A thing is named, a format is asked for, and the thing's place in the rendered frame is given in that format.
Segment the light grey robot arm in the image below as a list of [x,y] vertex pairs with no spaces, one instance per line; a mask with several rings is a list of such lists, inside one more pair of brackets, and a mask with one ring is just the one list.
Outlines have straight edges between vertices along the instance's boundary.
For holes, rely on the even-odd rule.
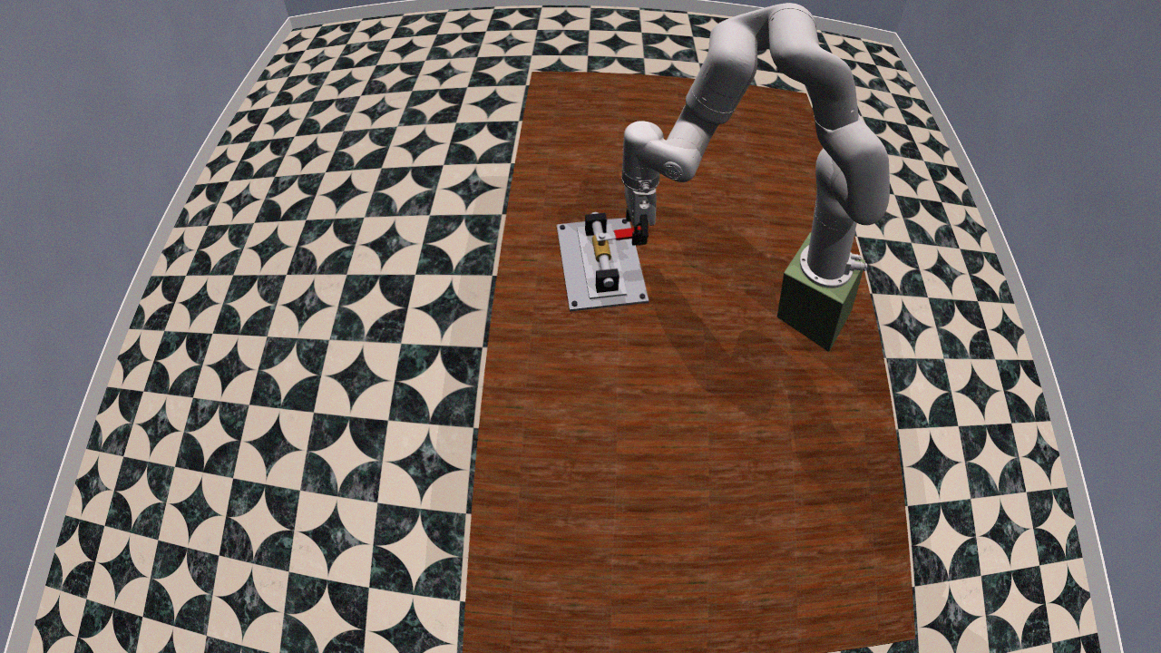
[[858,114],[853,71],[819,46],[815,17],[803,5],[769,5],[714,26],[707,57],[686,94],[688,106],[668,139],[652,122],[626,128],[622,180],[644,193],[657,186],[659,174],[691,180],[717,125],[728,122],[752,82],[757,51],[766,49],[783,74],[809,88],[816,135],[824,146],[815,165],[810,243],[802,249],[800,266],[813,284],[841,287],[854,270],[867,271],[866,263],[857,263],[861,256],[851,252],[854,229],[857,223],[872,227],[887,210],[889,158]]

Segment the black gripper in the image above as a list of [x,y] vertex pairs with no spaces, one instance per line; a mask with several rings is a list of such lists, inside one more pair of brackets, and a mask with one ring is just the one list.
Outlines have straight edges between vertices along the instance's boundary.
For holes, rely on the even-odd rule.
[[[622,182],[625,181],[622,180]],[[657,182],[657,186],[659,184]],[[649,193],[644,193],[644,191],[630,189],[630,187],[627,188],[626,186],[628,187],[628,185],[626,185],[625,182],[625,198],[628,204],[626,211],[626,220],[630,220],[630,223],[633,223],[634,227],[633,247],[636,247],[636,245],[643,245],[643,244],[646,245],[647,241],[649,239],[648,222],[650,227],[655,227],[656,209],[657,209],[657,198],[656,198],[657,186],[654,187],[654,189],[651,189]],[[636,224],[639,224],[641,229],[639,229]]]

